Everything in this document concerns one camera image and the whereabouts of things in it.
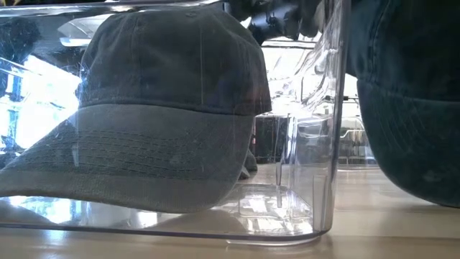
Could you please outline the grey baseball cap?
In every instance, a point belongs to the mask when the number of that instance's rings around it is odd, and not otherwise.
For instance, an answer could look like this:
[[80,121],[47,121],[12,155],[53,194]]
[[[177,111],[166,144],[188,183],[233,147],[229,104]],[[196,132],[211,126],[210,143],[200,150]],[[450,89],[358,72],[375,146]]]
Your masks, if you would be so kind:
[[111,15],[80,78],[78,109],[0,169],[0,197],[210,209],[239,179],[254,118],[272,108],[260,44],[213,7]]

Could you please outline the dark green baseball cap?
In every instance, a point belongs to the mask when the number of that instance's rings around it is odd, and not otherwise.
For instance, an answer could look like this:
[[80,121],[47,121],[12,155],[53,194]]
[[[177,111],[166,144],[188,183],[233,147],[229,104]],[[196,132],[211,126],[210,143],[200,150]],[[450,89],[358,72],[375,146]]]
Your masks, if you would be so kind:
[[351,0],[346,71],[382,172],[460,208],[460,0]]

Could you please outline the clear plastic bin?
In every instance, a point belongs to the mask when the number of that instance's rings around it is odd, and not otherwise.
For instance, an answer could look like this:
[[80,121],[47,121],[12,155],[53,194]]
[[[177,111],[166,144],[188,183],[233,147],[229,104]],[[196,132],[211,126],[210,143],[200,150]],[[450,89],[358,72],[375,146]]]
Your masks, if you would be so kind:
[[[201,6],[226,12],[226,0],[0,0],[0,169],[78,109],[81,60],[107,18]],[[215,206],[173,214],[10,196],[0,197],[0,226],[255,245],[297,245],[327,233],[334,213],[350,7],[350,0],[323,0],[323,26],[315,37],[259,43],[272,108],[254,118],[239,179]]]
[[377,161],[369,145],[362,118],[343,117],[339,143],[339,168],[347,170],[376,168]]

